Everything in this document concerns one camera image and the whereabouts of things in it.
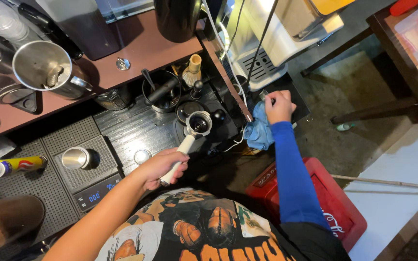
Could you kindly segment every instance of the black t-shirt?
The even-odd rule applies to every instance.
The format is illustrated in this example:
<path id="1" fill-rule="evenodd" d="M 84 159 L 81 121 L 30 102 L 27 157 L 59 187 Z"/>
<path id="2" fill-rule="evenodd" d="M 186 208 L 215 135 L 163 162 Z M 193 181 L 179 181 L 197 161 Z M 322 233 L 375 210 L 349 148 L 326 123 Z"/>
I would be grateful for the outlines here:
<path id="1" fill-rule="evenodd" d="M 350 260 L 331 231 L 268 220 L 229 199 L 183 188 L 145 205 L 109 237 L 97 261 Z"/>

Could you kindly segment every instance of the wooden table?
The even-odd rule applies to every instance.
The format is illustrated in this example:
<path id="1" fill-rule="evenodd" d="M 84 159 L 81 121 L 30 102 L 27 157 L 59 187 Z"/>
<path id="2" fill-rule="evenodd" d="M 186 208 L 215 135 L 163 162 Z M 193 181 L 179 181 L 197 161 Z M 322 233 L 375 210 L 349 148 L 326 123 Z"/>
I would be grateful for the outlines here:
<path id="1" fill-rule="evenodd" d="M 317 63 L 303 70 L 301 74 L 304 77 L 307 76 L 313 70 L 319 68 L 353 45 L 361 42 L 368 36 L 375 34 L 380 41 L 381 46 L 387 52 L 388 56 L 402 75 L 405 83 L 407 83 L 410 91 L 407 95 L 395 95 L 397 99 L 392 102 L 364 110 L 357 110 L 341 116 L 334 116 L 331 119 L 333 124 L 399 115 L 407 115 L 413 123 L 418 123 L 418 63 L 415 61 L 414 57 L 406 51 L 407 48 L 401 44 L 398 34 L 394 31 L 394 26 L 414 12 L 418 7 L 415 7 L 404 15 L 394 17 L 390 14 L 391 6 L 392 5 L 389 5 L 367 18 L 366 21 L 369 24 L 369 28 L 347 41 Z"/>
<path id="2" fill-rule="evenodd" d="M 113 32 L 120 35 L 123 48 L 96 61 L 90 61 L 86 57 L 77 61 L 80 67 L 89 74 L 92 85 L 97 86 L 94 89 L 95 93 L 78 100 L 66 100 L 51 92 L 43 92 L 43 112 L 39 115 L 32 115 L 10 105 L 0 104 L 0 134 L 81 103 L 108 89 L 136 80 L 141 77 L 143 68 L 150 71 L 157 70 L 202 51 L 202 46 L 196 37 L 180 44 L 165 39 L 157 29 L 154 10 L 119 20 L 109 26 Z M 118 57 L 130 61 L 129 70 L 117 69 Z M 0 77 L 15 79 L 14 75 L 2 76 L 0 74 Z"/>

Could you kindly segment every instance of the wooden shelf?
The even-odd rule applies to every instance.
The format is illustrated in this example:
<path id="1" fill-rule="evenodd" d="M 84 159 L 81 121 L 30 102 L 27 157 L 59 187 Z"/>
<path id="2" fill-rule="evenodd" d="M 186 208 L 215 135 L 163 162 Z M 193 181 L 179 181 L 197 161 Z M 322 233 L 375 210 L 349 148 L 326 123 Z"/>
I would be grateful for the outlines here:
<path id="1" fill-rule="evenodd" d="M 109 26 L 120 36 L 124 48 L 96 61 L 90 61 L 86 57 L 77 61 L 78 65 L 89 74 L 90 83 L 97 86 L 96 93 L 136 80 L 141 77 L 143 68 L 150 71 L 157 70 L 202 51 L 196 37 L 180 44 L 165 39 L 157 29 L 154 10 L 122 19 Z M 118 57 L 130 61 L 129 70 L 117 69 Z M 8 104 L 0 104 L 0 134 L 83 102 L 96 96 L 96 93 L 79 100 L 66 100 L 51 92 L 43 92 L 43 112 L 40 115 L 32 115 Z"/>

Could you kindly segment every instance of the hand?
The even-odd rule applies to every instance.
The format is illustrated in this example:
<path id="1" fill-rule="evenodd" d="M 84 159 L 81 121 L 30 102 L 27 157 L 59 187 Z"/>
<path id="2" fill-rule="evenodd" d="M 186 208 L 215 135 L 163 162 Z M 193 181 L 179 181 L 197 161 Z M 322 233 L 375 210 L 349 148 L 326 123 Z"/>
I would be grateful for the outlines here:
<path id="1" fill-rule="evenodd" d="M 291 122 L 291 114 L 296 110 L 296 104 L 291 102 L 290 91 L 276 91 L 269 93 L 265 98 L 266 114 L 270 125 L 277 122 Z"/>
<path id="2" fill-rule="evenodd" d="M 177 183 L 177 179 L 182 177 L 183 172 L 188 169 L 188 160 L 189 156 L 177 151 L 177 148 L 166 149 L 141 164 L 132 171 L 132 174 L 141 179 L 144 190 L 153 190 L 159 187 L 159 178 L 165 175 L 174 163 L 181 161 L 183 163 L 175 171 L 171 180 L 172 184 Z"/>

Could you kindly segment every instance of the blue cloth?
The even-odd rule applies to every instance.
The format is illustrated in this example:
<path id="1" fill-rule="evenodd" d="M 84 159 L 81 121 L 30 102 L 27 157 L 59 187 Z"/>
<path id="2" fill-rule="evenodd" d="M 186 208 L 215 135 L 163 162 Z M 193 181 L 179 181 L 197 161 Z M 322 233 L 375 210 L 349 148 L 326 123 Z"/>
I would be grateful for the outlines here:
<path id="1" fill-rule="evenodd" d="M 249 122 L 244 130 L 244 139 L 250 148 L 267 150 L 274 143 L 274 136 L 267 120 L 265 104 L 260 101 L 253 110 L 253 122 Z"/>
<path id="2" fill-rule="evenodd" d="M 311 222 L 330 229 L 309 172 L 302 162 L 290 122 L 272 125 L 275 138 L 280 221 Z"/>

